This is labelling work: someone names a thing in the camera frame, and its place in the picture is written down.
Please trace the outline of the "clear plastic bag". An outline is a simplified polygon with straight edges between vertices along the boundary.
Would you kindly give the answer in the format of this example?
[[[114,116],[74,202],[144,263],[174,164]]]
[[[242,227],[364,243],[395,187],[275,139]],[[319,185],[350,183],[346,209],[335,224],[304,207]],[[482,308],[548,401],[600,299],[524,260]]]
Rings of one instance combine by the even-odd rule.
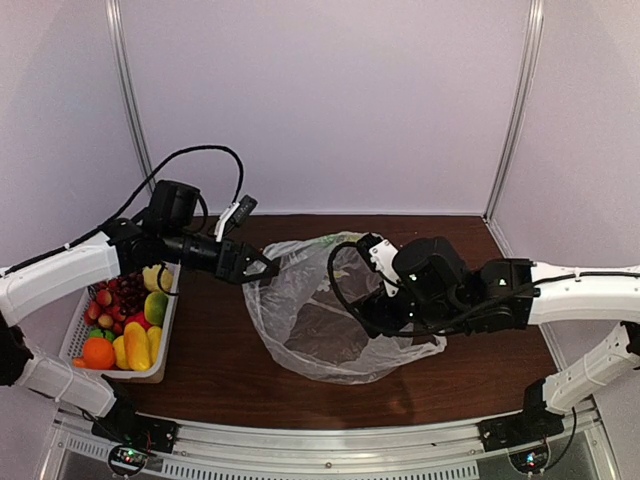
[[[370,338],[336,299],[327,275],[329,254],[359,237],[342,231],[264,248],[279,273],[244,285],[243,294],[255,330],[283,368],[315,381],[362,385],[445,351],[440,336]]]

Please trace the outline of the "pale fruit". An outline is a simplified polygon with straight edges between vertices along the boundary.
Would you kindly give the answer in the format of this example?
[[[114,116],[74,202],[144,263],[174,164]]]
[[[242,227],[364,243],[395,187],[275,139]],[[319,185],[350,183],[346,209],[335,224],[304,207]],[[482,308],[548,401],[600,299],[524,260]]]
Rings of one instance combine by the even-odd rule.
[[[149,292],[171,292],[173,273],[164,265],[157,264],[142,270],[143,283]]]

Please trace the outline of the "yellow green fruit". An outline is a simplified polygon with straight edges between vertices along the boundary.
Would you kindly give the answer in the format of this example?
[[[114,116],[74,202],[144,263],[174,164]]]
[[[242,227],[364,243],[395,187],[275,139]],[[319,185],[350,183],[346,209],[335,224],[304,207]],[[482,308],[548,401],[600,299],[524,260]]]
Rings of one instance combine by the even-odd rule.
[[[158,291],[147,295],[144,303],[144,317],[149,324],[163,326],[168,300],[166,294]]]

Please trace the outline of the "dark purple grape bunch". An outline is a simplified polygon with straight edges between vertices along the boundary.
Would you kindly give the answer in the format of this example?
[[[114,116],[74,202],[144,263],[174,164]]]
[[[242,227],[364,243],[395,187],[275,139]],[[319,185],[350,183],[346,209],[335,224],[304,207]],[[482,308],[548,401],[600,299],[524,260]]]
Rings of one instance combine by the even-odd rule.
[[[148,294],[141,272],[134,272],[116,278],[115,296],[125,316],[139,313]]]

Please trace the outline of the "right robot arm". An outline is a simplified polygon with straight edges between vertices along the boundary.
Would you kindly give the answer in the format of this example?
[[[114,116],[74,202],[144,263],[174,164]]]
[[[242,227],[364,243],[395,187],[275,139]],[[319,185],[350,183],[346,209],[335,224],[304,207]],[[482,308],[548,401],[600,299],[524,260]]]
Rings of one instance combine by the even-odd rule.
[[[524,330],[569,321],[612,321],[591,351],[564,370],[530,385],[513,419],[530,442],[584,398],[639,366],[639,269],[557,266],[498,258],[468,268],[444,237],[418,238],[401,248],[375,234],[356,243],[378,290],[354,304],[372,335],[471,335]]]

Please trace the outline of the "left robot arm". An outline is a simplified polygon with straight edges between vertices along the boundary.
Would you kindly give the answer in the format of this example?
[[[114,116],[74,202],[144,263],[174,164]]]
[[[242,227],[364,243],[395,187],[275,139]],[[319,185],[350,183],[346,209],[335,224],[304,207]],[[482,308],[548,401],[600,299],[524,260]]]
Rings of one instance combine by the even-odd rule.
[[[1,272],[1,384],[22,387],[67,403],[97,418],[123,444],[137,442],[144,424],[125,394],[109,380],[81,373],[41,349],[20,324],[43,319],[57,303],[93,284],[170,263],[211,274],[232,285],[271,278],[275,263],[252,245],[228,238],[255,209],[246,195],[219,216],[212,236],[189,230],[197,188],[175,182],[157,184],[150,203],[133,218],[116,215],[81,240],[51,254]]]

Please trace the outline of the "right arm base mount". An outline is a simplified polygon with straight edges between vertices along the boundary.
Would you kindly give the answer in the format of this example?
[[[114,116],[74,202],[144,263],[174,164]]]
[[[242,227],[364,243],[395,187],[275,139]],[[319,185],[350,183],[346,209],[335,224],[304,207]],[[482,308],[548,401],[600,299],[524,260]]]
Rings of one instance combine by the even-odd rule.
[[[525,389],[520,412],[477,424],[485,452],[525,445],[564,432],[564,416],[547,409],[544,383],[544,380],[538,380]]]

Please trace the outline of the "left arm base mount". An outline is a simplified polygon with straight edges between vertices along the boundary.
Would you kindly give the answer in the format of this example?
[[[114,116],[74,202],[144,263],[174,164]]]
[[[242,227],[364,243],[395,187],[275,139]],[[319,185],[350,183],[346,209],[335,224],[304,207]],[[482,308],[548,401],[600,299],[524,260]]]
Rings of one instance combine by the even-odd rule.
[[[140,414],[123,385],[106,376],[103,379],[114,393],[115,404],[103,417],[83,413],[83,418],[92,423],[92,434],[144,452],[171,453],[178,424]]]

